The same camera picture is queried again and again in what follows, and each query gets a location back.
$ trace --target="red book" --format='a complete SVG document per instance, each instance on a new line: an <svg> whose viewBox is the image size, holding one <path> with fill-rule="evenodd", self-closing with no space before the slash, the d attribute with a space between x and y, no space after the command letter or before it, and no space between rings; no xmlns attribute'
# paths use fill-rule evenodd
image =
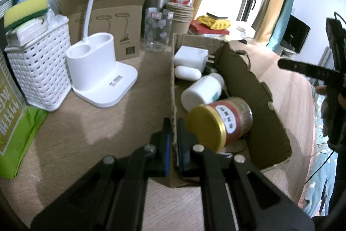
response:
<svg viewBox="0 0 346 231"><path fill-rule="evenodd" d="M229 31L225 30L212 30L208 26L197 22L191 21L190 30L195 34L229 34Z"/></svg>

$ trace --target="yellow sponge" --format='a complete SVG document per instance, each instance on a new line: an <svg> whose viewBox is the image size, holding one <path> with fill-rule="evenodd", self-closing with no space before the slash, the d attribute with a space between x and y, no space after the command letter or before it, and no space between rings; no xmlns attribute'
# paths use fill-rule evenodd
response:
<svg viewBox="0 0 346 231"><path fill-rule="evenodd" d="M5 31L16 28L17 26L33 18L42 16L48 11L48 0L26 0L5 10L4 27Z"/></svg>

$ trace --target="wooden table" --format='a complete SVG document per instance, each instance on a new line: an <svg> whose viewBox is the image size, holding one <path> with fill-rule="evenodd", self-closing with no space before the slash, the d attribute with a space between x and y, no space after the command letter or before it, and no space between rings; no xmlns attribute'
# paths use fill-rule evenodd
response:
<svg viewBox="0 0 346 231"><path fill-rule="evenodd" d="M279 70L278 56L266 47L239 42L231 47L248 51L252 72L273 93L293 156L265 175L298 203L312 148L310 85L299 74ZM141 52L139 58L124 62L138 69L138 81L117 105L99 109L70 92L42 124L18 177L0 179L0 189L26 225L103 156L129 155L170 116L170 53ZM203 230L200 189L172 189L149 180L143 230L167 231L168 226L169 230Z"/></svg>

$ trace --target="white plastic basket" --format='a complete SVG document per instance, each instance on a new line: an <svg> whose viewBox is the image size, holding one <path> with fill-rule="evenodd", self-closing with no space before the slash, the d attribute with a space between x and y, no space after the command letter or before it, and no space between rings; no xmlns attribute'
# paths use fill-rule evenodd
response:
<svg viewBox="0 0 346 231"><path fill-rule="evenodd" d="M61 16L59 25L23 47L5 48L13 73L29 104L55 111L71 90L65 59L70 47L69 19Z"/></svg>

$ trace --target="stack of paper cups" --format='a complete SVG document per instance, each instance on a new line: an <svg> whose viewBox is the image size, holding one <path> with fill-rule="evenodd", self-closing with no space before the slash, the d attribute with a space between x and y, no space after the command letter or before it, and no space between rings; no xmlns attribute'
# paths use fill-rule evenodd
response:
<svg viewBox="0 0 346 231"><path fill-rule="evenodd" d="M185 6L175 2L168 2L166 9L173 11L173 21L171 27L170 43L172 42L172 36L176 34L186 34L189 30L190 23L192 21L194 8Z"/></svg>

